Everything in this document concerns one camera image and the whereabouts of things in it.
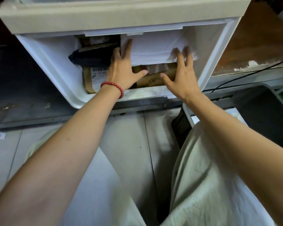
red bead bracelet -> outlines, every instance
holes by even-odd
[[[103,85],[110,85],[110,86],[115,86],[115,87],[117,87],[117,88],[121,91],[121,96],[119,97],[119,99],[121,99],[121,98],[124,96],[124,91],[123,91],[123,89],[122,89],[118,84],[113,83],[113,82],[103,82],[103,83],[101,84],[101,88],[102,88]]]

gray tile floor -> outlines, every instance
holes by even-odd
[[[179,147],[171,121],[180,108],[127,113],[108,118],[100,148],[143,216],[156,218],[170,198],[172,169]],[[29,147],[62,124],[10,131],[0,140],[0,190],[21,167]]]

barcode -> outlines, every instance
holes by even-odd
[[[97,71],[108,70],[108,68],[107,67],[98,67],[98,68],[92,68],[91,70],[92,70],[92,72],[97,72]]]

hand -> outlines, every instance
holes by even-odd
[[[120,48],[115,48],[111,57],[111,65],[107,72],[107,81],[118,84],[123,90],[129,89],[148,73],[147,70],[142,70],[136,74],[132,72],[131,48],[132,40],[130,39],[125,48],[124,58],[121,58]]]
[[[186,63],[184,63],[183,55],[179,50],[177,51],[177,71],[174,82],[166,74],[161,73],[161,78],[168,90],[185,103],[188,99],[201,94],[193,69],[193,58],[188,48],[186,53]]]

wooden surface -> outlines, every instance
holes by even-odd
[[[265,2],[252,2],[212,76],[261,70],[282,60],[283,21]],[[250,61],[258,66],[247,68]]]

